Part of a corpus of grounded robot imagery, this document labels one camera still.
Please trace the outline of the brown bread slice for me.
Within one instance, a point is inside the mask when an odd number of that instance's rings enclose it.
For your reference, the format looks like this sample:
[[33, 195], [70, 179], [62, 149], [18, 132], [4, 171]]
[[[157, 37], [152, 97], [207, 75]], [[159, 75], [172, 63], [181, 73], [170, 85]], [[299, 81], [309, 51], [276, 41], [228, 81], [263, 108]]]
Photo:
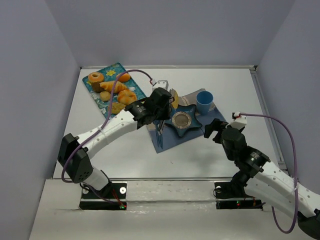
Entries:
[[172, 107], [174, 109], [177, 109], [178, 108], [178, 105], [179, 105], [179, 96], [178, 96], [178, 93], [176, 91], [174, 91], [173, 93], [173, 102], [171, 103]]

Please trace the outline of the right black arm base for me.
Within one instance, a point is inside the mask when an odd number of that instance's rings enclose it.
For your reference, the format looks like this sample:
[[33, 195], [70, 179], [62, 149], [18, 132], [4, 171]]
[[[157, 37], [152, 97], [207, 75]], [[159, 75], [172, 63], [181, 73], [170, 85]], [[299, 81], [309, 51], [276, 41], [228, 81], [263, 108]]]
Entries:
[[241, 186], [228, 181], [214, 183], [213, 196], [217, 210], [263, 209], [266, 204], [258, 198], [247, 195]]

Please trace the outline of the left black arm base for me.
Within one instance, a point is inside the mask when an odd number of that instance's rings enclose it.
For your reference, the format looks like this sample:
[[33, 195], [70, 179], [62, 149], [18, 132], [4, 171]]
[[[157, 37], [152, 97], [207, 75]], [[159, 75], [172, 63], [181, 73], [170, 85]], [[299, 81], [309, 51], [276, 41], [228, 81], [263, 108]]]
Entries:
[[101, 192], [95, 194], [85, 184], [82, 188], [79, 208], [88, 211], [125, 211], [127, 209], [127, 182], [113, 181], [110, 190], [104, 195]]

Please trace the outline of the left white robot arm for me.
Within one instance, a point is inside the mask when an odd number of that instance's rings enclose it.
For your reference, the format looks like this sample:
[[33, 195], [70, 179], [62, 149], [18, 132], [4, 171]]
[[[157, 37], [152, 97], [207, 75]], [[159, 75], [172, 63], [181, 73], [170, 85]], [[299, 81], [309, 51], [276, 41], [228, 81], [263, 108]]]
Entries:
[[65, 183], [84, 183], [96, 191], [108, 188], [109, 179], [92, 166], [91, 158], [123, 135], [169, 119], [172, 99], [169, 91], [158, 87], [149, 97], [131, 103], [102, 125], [78, 136], [65, 135], [57, 157], [62, 166], [61, 179]]

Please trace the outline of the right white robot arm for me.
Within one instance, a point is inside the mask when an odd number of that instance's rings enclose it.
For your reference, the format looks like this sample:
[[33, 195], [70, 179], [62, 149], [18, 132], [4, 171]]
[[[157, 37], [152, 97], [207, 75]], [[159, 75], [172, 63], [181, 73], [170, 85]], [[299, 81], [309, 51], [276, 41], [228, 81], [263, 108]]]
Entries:
[[255, 197], [294, 219], [308, 236], [320, 238], [320, 196], [299, 184], [281, 170], [260, 150], [249, 146], [242, 131], [247, 124], [244, 116], [228, 123], [215, 118], [204, 127], [204, 137], [217, 132], [213, 141], [222, 145], [228, 160], [238, 172], [231, 181], [216, 183], [218, 199]]

